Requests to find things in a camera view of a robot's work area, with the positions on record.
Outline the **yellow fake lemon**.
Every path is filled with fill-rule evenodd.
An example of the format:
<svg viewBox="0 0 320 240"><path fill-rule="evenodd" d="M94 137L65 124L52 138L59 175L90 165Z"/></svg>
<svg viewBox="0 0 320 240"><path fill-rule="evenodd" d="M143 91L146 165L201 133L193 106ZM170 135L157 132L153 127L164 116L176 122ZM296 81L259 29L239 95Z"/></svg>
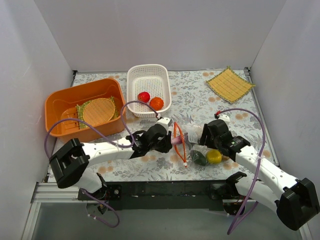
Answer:
<svg viewBox="0 0 320 240"><path fill-rule="evenodd" d="M216 165L221 163L222 161L222 154L217 149L211 149L206 153L206 160L207 163L210 165Z"/></svg>

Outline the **clear zip top bag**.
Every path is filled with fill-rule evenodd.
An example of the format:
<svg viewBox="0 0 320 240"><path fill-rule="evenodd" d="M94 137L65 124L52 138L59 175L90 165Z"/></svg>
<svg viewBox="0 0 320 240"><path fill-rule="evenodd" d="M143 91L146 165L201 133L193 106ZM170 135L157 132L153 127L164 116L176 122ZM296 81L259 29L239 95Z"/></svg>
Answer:
<svg viewBox="0 0 320 240"><path fill-rule="evenodd" d="M172 145L177 153L177 155L182 159L183 165L185 167L188 166L188 163L192 163L190 153L192 150L196 150L201 152L204 156L211 148L207 146L199 145L199 140L202 135L203 127L199 125L185 125L180 127L177 122L173 124L173 138L181 136L184 139L184 136L188 137L187 143L179 144L179 145Z"/></svg>

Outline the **dark green fake avocado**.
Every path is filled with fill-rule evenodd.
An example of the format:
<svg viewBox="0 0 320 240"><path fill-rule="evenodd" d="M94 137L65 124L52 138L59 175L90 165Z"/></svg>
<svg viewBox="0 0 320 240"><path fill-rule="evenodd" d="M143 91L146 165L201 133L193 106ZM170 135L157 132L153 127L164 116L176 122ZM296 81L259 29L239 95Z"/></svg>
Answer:
<svg viewBox="0 0 320 240"><path fill-rule="evenodd" d="M206 157L198 150L191 150L190 151L191 161L199 166L206 166L207 159Z"/></svg>

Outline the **orange fake tangerine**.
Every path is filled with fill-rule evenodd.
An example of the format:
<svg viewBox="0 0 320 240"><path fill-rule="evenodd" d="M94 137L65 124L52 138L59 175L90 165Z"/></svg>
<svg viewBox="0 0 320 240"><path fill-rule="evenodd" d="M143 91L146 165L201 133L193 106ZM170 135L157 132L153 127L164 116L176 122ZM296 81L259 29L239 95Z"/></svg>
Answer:
<svg viewBox="0 0 320 240"><path fill-rule="evenodd" d="M156 111L160 111L164 107L164 101L160 97L154 97L150 100L149 105Z"/></svg>

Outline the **red fake tomato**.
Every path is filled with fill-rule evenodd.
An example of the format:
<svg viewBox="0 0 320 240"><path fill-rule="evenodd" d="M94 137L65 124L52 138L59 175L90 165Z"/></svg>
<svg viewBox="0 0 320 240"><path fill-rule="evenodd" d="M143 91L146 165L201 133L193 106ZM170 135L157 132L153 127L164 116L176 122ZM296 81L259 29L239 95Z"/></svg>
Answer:
<svg viewBox="0 0 320 240"><path fill-rule="evenodd" d="M148 103L150 101L150 94L147 91L140 92L137 95L137 99L143 103Z"/></svg>

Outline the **purple fake eggplant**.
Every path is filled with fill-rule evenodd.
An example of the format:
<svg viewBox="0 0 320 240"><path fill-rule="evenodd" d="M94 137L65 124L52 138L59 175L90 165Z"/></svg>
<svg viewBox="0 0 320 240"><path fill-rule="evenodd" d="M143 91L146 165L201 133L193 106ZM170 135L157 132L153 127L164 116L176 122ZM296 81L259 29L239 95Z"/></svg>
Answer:
<svg viewBox="0 0 320 240"><path fill-rule="evenodd" d="M173 146L186 144L187 142L188 142L188 136L187 135L184 136L184 139L182 139L181 136L177 136L177 137L174 137L174 138L171 139L171 144Z"/></svg>

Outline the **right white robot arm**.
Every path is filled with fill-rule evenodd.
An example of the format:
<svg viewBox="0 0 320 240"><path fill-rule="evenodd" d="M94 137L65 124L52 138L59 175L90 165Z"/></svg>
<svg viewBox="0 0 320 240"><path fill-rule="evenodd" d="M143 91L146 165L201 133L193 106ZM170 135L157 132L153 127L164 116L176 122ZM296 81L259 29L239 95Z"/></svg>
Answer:
<svg viewBox="0 0 320 240"><path fill-rule="evenodd" d="M249 191L252 180L242 175L226 186L227 195L237 199L241 195L274 211L291 230L298 230L320 212L315 185L308 178L302 180L284 172L265 158L259 158L255 148L243 137L232 136L222 119L205 124L200 145L220 151L224 156L257 174L257 183Z"/></svg>

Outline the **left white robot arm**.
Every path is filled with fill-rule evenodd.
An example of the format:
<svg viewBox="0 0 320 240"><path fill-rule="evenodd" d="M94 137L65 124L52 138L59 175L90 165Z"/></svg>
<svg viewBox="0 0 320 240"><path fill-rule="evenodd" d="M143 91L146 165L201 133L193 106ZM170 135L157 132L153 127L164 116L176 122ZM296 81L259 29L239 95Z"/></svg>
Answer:
<svg viewBox="0 0 320 240"><path fill-rule="evenodd" d="M133 136L116 140L115 144L69 140L49 159L58 188L77 186L95 200L103 199L107 193L103 177L87 168L107 161L140 158L151 151L168 153L172 148L171 125L171 119L161 118L147 131L136 131Z"/></svg>

